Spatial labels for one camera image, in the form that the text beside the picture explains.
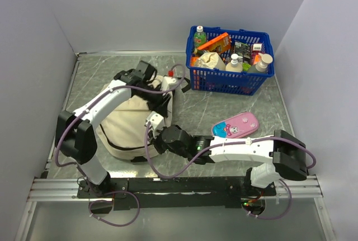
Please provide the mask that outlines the beige canvas backpack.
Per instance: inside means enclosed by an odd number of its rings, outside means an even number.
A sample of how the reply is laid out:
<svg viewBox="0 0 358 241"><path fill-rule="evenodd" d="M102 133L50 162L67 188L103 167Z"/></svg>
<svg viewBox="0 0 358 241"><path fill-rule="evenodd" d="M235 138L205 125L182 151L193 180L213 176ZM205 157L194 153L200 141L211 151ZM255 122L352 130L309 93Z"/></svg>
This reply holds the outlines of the beige canvas backpack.
<svg viewBox="0 0 358 241"><path fill-rule="evenodd" d="M145 161L145 122L151 114L148 101L137 95L118 105L96 128L96 133L114 157Z"/></svg>

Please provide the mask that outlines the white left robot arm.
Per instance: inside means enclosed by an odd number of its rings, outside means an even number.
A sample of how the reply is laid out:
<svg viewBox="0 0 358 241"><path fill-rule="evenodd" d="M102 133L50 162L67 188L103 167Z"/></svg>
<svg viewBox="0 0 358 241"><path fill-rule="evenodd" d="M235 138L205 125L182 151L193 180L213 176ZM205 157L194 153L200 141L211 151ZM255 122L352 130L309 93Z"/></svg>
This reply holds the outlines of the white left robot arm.
<svg viewBox="0 0 358 241"><path fill-rule="evenodd" d="M120 71L84 106L59 114L55 156L69 157L91 191L105 197L114 187L96 155L96 138L121 160L142 162L158 156L145 126L148 122L157 130L170 126L173 94L179 83L172 71L158 76L157 69L142 60L135 69Z"/></svg>

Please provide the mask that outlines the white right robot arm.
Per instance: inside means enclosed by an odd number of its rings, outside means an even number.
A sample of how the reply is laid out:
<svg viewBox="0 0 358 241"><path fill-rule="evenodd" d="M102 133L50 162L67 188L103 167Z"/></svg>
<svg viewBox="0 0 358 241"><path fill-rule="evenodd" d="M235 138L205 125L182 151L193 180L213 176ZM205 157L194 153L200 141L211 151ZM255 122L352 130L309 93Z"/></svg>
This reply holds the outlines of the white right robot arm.
<svg viewBox="0 0 358 241"><path fill-rule="evenodd" d="M219 136L191 136L179 126L162 130L149 128L146 136L156 151L166 151L189 160L190 164L214 164L226 161L258 163L246 171L244 189L259 194L280 179L304 181L308 175L303 142L283 130L262 138L229 139Z"/></svg>

